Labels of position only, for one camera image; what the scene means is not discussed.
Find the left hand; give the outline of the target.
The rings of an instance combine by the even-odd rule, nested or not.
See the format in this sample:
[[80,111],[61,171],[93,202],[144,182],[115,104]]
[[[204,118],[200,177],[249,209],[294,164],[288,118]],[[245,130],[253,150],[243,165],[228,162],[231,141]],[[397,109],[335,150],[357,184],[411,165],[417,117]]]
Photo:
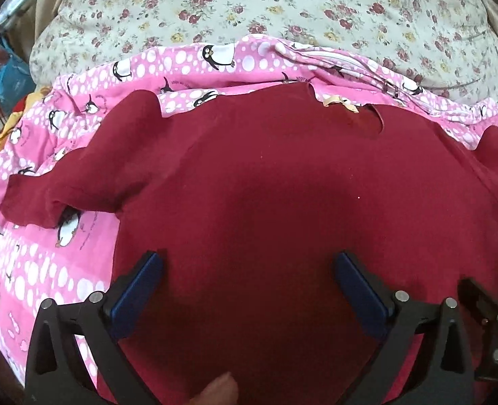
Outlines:
[[202,392],[193,397],[189,405],[235,405],[238,401],[238,385],[230,372],[215,378]]

